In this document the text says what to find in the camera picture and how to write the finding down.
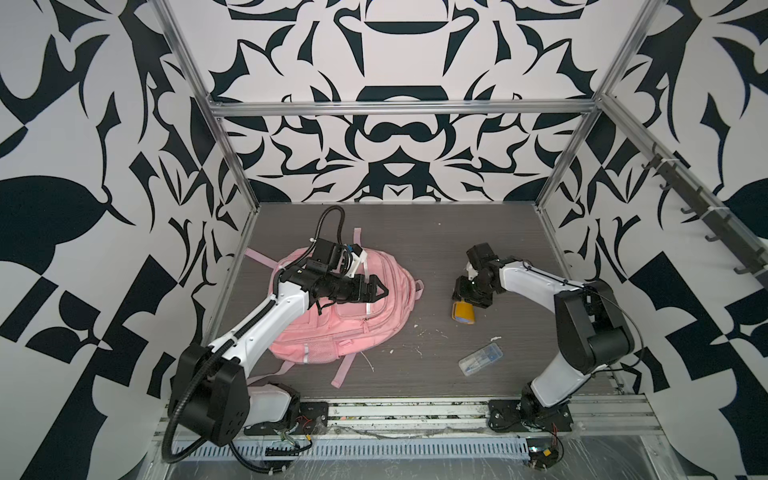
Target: black and white patterned wall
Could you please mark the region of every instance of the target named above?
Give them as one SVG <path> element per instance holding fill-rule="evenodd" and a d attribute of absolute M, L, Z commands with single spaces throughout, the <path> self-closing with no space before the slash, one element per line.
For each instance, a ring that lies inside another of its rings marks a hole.
<path fill-rule="evenodd" d="M 0 6 L 3 478 L 135 478 L 250 212 L 144 0 Z"/>
<path fill-rule="evenodd" d="M 589 98 L 642 1 L 170 3 L 211 97 L 227 103 Z M 576 117 L 231 118 L 228 128 L 262 201 L 535 200 Z"/>
<path fill-rule="evenodd" d="M 618 98 L 765 241 L 768 5 L 670 0 L 651 34 Z M 547 205 L 559 245 L 641 328 L 642 361 L 621 376 L 687 473 L 768 475 L 768 292 L 646 161 L 603 116 Z"/>

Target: yellow object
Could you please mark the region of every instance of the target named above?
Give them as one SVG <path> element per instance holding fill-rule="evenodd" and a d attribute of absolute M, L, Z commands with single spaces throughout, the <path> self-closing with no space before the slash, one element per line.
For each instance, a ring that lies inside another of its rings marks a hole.
<path fill-rule="evenodd" d="M 469 303 L 456 301 L 453 303 L 451 318 L 457 322 L 473 325 L 475 323 L 475 308 Z"/>

